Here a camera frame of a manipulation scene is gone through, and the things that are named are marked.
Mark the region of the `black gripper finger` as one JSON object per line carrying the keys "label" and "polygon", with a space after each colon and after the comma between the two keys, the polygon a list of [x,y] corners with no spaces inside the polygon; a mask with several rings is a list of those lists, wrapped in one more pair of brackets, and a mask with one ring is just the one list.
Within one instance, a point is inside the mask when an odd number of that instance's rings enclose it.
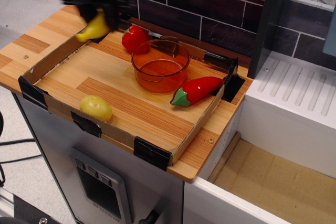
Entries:
{"label": "black gripper finger", "polygon": [[102,6],[105,20],[111,31],[118,29],[120,13],[123,12],[123,8],[115,5],[103,5]]}
{"label": "black gripper finger", "polygon": [[92,21],[98,14],[98,9],[100,6],[98,5],[78,5],[78,11],[80,16],[84,19],[84,21],[88,24]]}

